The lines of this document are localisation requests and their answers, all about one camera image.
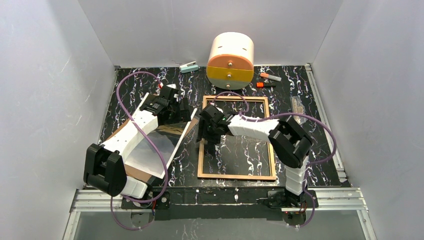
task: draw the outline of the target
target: white panel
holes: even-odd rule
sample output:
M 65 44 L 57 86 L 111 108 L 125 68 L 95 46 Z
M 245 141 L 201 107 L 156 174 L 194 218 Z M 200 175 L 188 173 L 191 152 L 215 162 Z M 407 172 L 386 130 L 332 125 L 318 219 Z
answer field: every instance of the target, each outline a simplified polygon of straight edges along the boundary
M 0 7 L 0 239 L 62 239 L 114 68 L 76 0 Z
M 79 0 L 114 65 L 206 66 L 212 41 L 240 32 L 254 64 L 313 62 L 342 0 Z
M 345 1 L 312 65 L 378 239 L 422 239 L 424 1 Z

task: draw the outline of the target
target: wall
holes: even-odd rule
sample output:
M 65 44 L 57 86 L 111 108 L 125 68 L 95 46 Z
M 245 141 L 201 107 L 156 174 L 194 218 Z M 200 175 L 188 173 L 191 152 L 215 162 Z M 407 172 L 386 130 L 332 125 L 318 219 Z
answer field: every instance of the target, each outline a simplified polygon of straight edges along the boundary
M 312 65 L 378 239 L 422 239 L 424 2 L 344 1 Z
M 79 0 L 114 65 L 206 66 L 214 38 L 241 32 L 254 64 L 313 62 L 342 0 Z
M 62 239 L 114 68 L 79 3 L 2 1 L 0 239 Z

